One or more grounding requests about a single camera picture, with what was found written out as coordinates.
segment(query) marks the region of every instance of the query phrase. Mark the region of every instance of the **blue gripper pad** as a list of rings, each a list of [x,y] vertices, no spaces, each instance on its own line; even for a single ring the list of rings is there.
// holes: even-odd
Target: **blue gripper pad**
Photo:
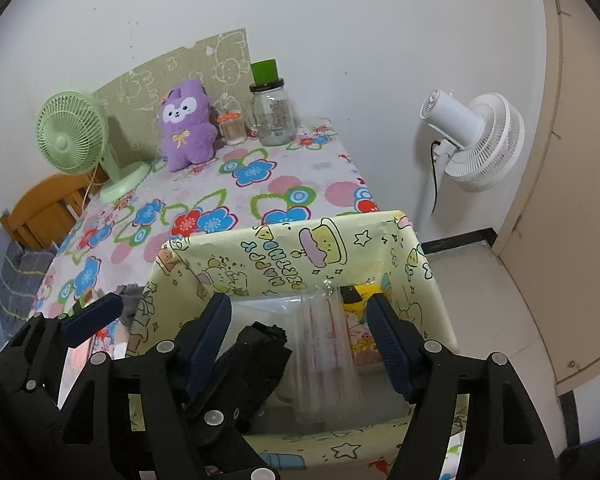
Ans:
[[[372,295],[365,312],[392,387],[407,402],[419,402],[430,377],[420,353],[424,339],[412,322],[395,315],[384,294]]]
[[[198,319],[187,321],[174,343],[178,346],[170,380],[185,400],[193,400],[208,381],[231,322],[231,300],[216,292]]]
[[[78,348],[98,330],[122,316],[122,298],[110,292],[86,306],[75,316],[67,316],[60,322],[62,336],[69,348]]]

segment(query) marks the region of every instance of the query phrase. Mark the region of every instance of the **gray cloth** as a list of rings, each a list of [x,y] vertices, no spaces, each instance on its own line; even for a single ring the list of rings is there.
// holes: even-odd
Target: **gray cloth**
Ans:
[[[134,322],[136,317],[136,310],[138,310],[138,304],[142,299],[142,291],[144,286],[136,285],[132,283],[130,285],[120,285],[116,289],[116,294],[122,298],[124,307],[122,308],[122,316],[120,316],[120,323],[127,328],[131,328],[131,324]]]
[[[55,254],[11,242],[0,274],[0,324],[6,340],[24,325]]]

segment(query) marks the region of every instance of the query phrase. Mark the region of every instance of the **green lid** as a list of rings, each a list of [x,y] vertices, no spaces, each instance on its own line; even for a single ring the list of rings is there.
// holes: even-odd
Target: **green lid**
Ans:
[[[266,59],[251,63],[253,81],[256,85],[266,85],[278,80],[278,67],[275,59]]]

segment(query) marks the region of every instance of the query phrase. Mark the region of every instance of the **fan pole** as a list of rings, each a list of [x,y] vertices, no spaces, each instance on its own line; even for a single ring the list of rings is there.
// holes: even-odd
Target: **fan pole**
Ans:
[[[113,158],[113,154],[108,146],[100,158],[100,164],[107,172],[112,182],[118,182],[122,178],[120,167]]]
[[[427,185],[424,190],[424,195],[422,199],[422,206],[418,211],[418,219],[416,220],[416,231],[419,233],[423,233],[424,229],[426,229],[429,224],[429,220],[433,213],[433,206],[436,203],[436,182],[438,183],[438,190],[440,190],[440,183],[442,181],[442,177],[445,174],[446,165],[451,160],[451,157],[454,156],[454,153],[458,150],[458,148],[449,142],[446,139],[442,139],[440,141],[440,145],[436,146],[433,149],[435,164],[434,164],[434,172],[435,172],[435,180],[434,176],[431,175],[430,178],[427,179]]]

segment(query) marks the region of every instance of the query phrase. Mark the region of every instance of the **wooden chair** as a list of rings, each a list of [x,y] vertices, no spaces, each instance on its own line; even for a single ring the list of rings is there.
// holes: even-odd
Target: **wooden chair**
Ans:
[[[106,180],[102,175],[106,173],[96,170],[94,180],[98,183],[91,185],[90,195]],[[29,189],[13,211],[0,218],[0,223],[25,248],[42,250],[52,243],[60,245],[82,214],[82,200],[90,181],[91,173],[50,176]]]

